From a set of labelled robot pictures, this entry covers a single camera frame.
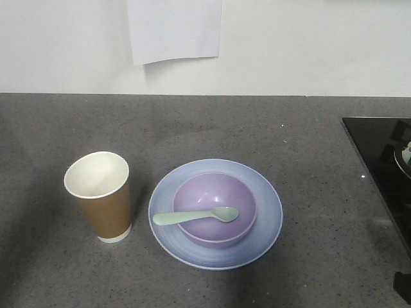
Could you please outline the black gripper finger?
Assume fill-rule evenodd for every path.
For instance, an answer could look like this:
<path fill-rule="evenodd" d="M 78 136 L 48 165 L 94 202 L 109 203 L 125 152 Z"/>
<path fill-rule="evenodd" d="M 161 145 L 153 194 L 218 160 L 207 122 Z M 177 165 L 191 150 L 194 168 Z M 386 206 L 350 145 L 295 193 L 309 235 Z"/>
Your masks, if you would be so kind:
<path fill-rule="evenodd" d="M 409 273 L 395 272 L 393 288 L 408 305 L 411 304 L 411 276 Z"/>

